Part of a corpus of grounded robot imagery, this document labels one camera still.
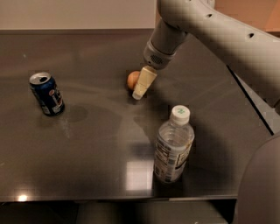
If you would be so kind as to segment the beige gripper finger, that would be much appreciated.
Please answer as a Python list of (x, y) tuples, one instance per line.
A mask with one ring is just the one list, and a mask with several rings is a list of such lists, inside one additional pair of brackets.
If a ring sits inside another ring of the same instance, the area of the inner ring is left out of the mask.
[(151, 66), (144, 66), (140, 71), (132, 97), (135, 100), (141, 100), (157, 76), (157, 71), (154, 68)]

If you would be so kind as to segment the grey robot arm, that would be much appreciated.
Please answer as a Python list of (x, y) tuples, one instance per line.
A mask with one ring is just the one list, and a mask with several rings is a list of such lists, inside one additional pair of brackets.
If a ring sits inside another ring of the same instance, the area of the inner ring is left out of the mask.
[(224, 15), (213, 0), (157, 0), (160, 20), (143, 50), (133, 89), (141, 99), (159, 70), (173, 76), (155, 94), (172, 125), (192, 123), (192, 152), (157, 155), (155, 177), (184, 197), (234, 198), (234, 224), (280, 224), (280, 139), (258, 123), (245, 92), (279, 109), (279, 39)]

